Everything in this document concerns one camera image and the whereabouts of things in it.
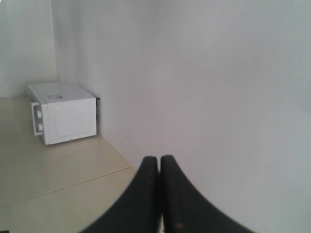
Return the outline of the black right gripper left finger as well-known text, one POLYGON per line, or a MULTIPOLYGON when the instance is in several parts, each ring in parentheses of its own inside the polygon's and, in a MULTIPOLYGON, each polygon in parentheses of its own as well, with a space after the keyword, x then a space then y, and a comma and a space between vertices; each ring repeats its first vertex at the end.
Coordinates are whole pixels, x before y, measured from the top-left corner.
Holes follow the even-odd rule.
POLYGON ((157 158, 142 159, 134 178, 117 201, 84 233, 157 233, 159 230, 157 158))

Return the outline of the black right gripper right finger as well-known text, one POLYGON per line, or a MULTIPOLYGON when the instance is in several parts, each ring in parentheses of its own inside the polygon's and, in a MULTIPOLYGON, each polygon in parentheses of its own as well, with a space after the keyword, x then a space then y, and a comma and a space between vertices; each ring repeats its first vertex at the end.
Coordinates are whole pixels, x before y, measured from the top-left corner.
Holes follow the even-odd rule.
POLYGON ((166 233, 250 233, 217 209, 189 181, 172 155, 161 157, 162 213, 166 233))

